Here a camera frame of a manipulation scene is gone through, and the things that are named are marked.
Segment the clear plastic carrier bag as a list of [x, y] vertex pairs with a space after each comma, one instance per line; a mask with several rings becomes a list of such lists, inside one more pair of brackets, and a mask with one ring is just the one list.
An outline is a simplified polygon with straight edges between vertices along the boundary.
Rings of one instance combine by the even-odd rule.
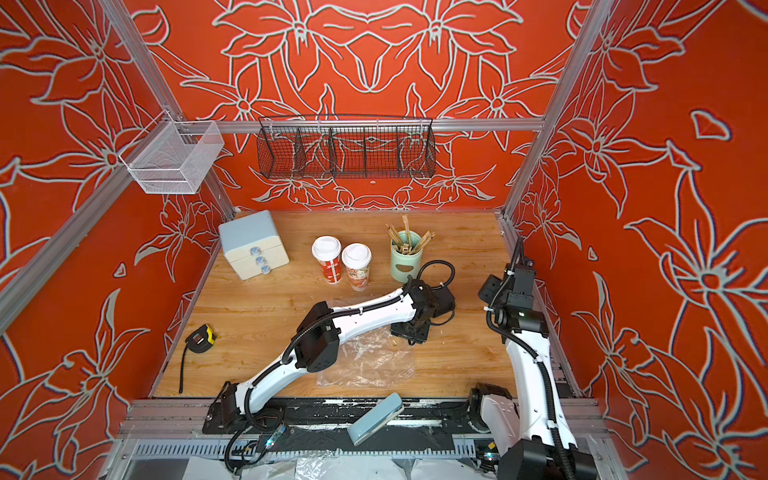
[[320, 388], [381, 389], [394, 387], [416, 373], [411, 346], [393, 336], [387, 325], [344, 343], [336, 363], [316, 375]]

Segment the red milk tea cup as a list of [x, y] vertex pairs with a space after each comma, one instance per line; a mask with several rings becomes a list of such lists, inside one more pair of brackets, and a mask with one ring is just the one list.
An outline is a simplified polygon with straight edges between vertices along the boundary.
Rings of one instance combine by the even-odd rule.
[[369, 284], [372, 260], [370, 248], [362, 243], [352, 243], [343, 249], [341, 258], [351, 287], [356, 291], [364, 291]]
[[341, 242], [333, 236], [320, 236], [312, 244], [312, 255], [319, 263], [323, 277], [329, 284], [341, 281]]

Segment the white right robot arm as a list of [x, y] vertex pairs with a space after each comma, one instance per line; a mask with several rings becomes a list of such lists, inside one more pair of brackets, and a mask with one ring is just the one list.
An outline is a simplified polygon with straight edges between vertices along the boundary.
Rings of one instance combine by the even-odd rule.
[[478, 292], [486, 324], [510, 358], [517, 397], [479, 384], [471, 390], [468, 412], [473, 425], [493, 437], [499, 479], [595, 479], [595, 461], [579, 450], [554, 381], [550, 331], [533, 306], [535, 277], [519, 238], [504, 275], [489, 276]]

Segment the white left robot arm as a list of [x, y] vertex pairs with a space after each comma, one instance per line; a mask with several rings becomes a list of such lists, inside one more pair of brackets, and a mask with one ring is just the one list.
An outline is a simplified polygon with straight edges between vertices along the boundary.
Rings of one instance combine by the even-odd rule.
[[431, 260], [398, 289], [346, 307], [319, 302], [310, 309], [284, 352], [251, 379], [225, 383], [210, 405], [205, 434], [227, 434], [243, 427], [259, 427], [256, 417], [268, 401], [295, 380], [322, 372], [335, 364], [346, 342], [380, 328], [410, 345], [427, 341], [430, 328], [445, 314], [454, 316], [456, 299], [449, 286], [455, 267]]

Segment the mint green tin canister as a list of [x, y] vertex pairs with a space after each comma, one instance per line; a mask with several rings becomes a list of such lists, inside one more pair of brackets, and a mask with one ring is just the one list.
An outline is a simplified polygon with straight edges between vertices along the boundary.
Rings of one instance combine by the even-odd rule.
[[391, 246], [390, 274], [392, 278], [401, 284], [408, 281], [408, 277], [415, 278], [421, 267], [422, 253], [415, 256], [405, 256], [394, 251]]

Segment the wooden stir sticks bundle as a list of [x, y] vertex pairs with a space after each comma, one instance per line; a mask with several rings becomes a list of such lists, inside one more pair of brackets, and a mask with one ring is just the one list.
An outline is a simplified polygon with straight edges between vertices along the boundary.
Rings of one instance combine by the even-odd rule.
[[417, 234], [410, 228], [410, 221], [407, 215], [402, 216], [402, 222], [403, 229], [400, 231], [396, 230], [393, 225], [385, 225], [394, 251], [405, 256], [415, 256], [422, 253], [426, 246], [435, 238], [436, 234], [432, 231], [427, 231], [424, 235]]

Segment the light blue foot pedal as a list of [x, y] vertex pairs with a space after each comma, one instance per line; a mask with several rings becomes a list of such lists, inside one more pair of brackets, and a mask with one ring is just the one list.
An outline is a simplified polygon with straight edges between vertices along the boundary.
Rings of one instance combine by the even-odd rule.
[[347, 429], [354, 446], [358, 446], [398, 416], [404, 409], [403, 400], [397, 393], [392, 393], [366, 412]]

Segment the white mini drawer box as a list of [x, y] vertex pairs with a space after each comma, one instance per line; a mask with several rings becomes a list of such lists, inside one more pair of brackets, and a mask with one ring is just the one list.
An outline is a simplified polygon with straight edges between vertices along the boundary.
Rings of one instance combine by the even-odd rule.
[[269, 274], [289, 263], [267, 210], [222, 223], [218, 231], [224, 256], [241, 280]]

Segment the black yellow tape measure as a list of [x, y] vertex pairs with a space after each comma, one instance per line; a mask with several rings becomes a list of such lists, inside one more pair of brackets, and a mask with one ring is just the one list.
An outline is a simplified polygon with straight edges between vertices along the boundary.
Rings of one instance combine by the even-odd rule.
[[189, 352], [193, 352], [195, 354], [205, 353], [213, 347], [215, 341], [216, 334], [208, 324], [201, 325], [186, 337], [180, 361], [178, 387], [179, 394], [184, 392], [184, 370], [187, 354]]

